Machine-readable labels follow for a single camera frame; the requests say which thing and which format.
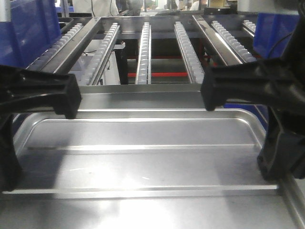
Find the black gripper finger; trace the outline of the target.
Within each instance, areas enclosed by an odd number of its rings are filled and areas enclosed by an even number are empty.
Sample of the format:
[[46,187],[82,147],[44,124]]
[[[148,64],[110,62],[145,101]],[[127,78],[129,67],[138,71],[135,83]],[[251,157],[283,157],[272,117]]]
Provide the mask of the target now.
[[0,116],[0,170],[4,191],[13,191],[22,175],[13,143],[12,122],[12,114]]
[[48,108],[74,119],[81,92],[73,74],[54,74],[1,65],[0,114],[39,112]]

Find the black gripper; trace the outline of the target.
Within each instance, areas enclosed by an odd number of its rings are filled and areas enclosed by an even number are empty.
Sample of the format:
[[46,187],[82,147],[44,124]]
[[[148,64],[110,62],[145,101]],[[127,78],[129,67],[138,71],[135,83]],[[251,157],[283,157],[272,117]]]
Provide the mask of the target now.
[[269,106],[264,145],[257,156],[264,180],[281,179],[287,173],[305,178],[304,4],[298,11],[300,20],[281,58],[207,67],[201,86],[208,111],[230,100]]

